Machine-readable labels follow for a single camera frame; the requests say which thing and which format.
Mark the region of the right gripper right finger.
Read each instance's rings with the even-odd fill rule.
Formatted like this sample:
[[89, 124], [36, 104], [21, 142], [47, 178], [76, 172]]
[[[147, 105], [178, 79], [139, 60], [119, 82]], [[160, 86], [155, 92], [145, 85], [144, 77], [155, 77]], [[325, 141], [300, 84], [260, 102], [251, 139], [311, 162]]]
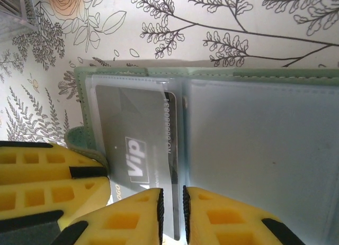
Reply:
[[198, 187], [183, 187], [188, 244], [303, 244], [278, 217]]

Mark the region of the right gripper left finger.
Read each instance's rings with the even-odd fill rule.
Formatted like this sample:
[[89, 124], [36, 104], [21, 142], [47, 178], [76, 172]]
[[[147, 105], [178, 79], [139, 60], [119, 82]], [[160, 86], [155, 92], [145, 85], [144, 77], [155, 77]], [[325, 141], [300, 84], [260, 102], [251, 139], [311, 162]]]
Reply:
[[90, 212], [66, 227], [54, 244], [162, 244], [164, 192], [151, 188]]

